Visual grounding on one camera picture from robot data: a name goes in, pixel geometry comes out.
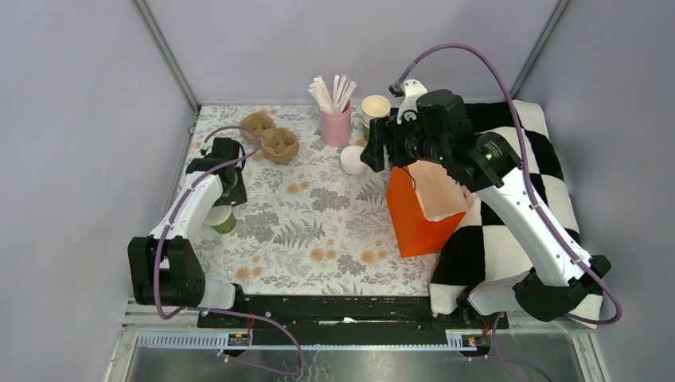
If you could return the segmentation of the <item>orange paper bag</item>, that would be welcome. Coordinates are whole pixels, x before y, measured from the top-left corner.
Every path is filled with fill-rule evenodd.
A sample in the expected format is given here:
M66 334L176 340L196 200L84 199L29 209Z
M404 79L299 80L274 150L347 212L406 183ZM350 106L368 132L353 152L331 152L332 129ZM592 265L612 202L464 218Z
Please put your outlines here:
M441 251L469 208L446 170L424 161L392 168L386 199L403 259Z

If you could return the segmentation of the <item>white plastic lid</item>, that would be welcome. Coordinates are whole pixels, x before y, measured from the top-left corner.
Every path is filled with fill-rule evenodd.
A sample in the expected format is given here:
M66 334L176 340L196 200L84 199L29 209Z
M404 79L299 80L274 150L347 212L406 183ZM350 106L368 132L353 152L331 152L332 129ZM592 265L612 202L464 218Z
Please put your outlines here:
M232 207L228 205L214 206L208 212L204 224L216 227L226 223L232 216Z

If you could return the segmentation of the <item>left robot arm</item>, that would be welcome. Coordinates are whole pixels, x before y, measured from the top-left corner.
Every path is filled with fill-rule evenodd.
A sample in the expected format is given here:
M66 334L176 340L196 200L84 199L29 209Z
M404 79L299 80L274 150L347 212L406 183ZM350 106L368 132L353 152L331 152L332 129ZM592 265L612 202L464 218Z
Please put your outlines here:
M215 138L188 164L185 189L147 236L131 239L127 254L139 305L217 308L229 327L244 322L247 307L231 282L205 275L193 245L204 226L225 234L234 229L233 209L247 202L243 169L247 159L232 138Z

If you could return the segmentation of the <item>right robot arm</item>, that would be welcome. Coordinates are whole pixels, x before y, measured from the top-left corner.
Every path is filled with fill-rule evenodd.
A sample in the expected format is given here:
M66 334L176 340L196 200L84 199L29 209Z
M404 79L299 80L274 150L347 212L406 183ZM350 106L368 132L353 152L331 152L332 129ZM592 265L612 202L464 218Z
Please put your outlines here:
M462 282L456 307L461 324L475 328L488 315L524 311L550 322L576 314L589 295L606 290L609 260L590 255L558 223L547 201L533 188L524 147L476 125L488 103L465 104L453 92L428 92L412 109L393 108L370 121L361 160L376 172L384 162L404 168L416 162L441 166L448 178L467 187L499 217L529 257L530 267L514 276Z

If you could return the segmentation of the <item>green paper cup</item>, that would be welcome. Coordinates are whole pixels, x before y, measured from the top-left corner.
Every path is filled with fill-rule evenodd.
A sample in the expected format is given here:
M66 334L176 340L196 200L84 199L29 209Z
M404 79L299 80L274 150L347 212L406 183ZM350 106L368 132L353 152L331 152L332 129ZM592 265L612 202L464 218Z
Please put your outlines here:
M211 228L221 235L230 233L235 226L236 218L232 212L211 224Z

